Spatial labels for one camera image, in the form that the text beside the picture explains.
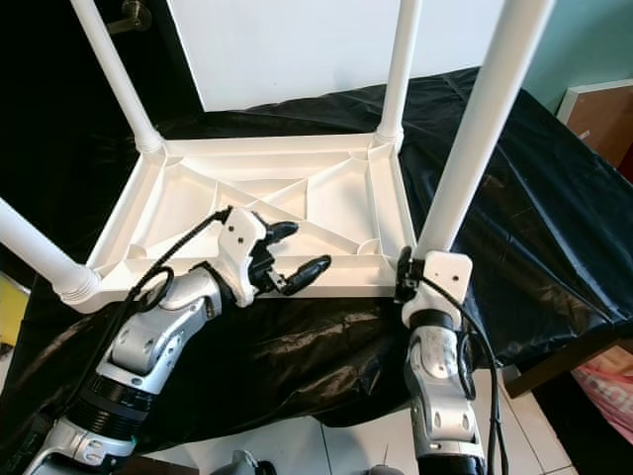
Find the white plastic tabletop underside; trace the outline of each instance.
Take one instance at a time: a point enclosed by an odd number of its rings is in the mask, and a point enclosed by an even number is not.
[[[271,247],[275,267],[292,273],[315,255],[332,265],[301,297],[393,295],[395,262],[414,244],[393,144],[373,134],[171,141],[142,154],[89,258],[102,292],[124,295],[170,245],[228,205],[299,232]],[[219,225],[170,260],[186,272],[218,252]]]

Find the yellow object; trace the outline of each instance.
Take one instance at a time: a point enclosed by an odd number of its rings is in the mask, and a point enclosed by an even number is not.
[[[15,346],[29,296],[0,273],[0,341]]]

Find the black tarp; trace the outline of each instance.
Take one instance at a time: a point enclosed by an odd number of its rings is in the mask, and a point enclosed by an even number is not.
[[[476,74],[410,83],[400,160],[418,232]],[[169,139],[371,132],[383,95],[383,86],[368,87],[208,113],[160,129]],[[130,139],[96,134],[64,149],[72,166],[50,236],[81,260],[136,155]],[[596,328],[626,325],[632,238],[633,188],[522,91],[455,245],[474,261],[467,304],[498,359],[522,361]],[[37,282],[0,397],[0,460],[15,450],[34,413],[67,397],[115,307],[82,317]],[[139,449],[294,416],[333,426],[374,419],[407,398],[406,346],[400,309],[389,299],[259,301],[191,340],[143,426]]]

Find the white wall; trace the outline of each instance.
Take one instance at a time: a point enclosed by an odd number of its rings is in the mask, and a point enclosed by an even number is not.
[[[387,80],[398,0],[168,2],[207,111]],[[501,5],[425,0],[412,75],[481,64]]]

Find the white tile floor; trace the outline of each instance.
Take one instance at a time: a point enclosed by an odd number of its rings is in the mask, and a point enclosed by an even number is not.
[[[0,361],[0,388],[8,360]],[[475,373],[475,403],[480,432],[487,438],[490,375]],[[532,395],[501,398],[501,416],[510,460],[510,475],[577,475],[576,470]],[[361,475],[386,462],[406,475],[417,475],[408,411],[355,427],[323,427],[312,418],[283,421],[256,430],[180,445],[154,458],[198,467],[201,475],[230,462],[236,449],[272,461],[279,475]]]

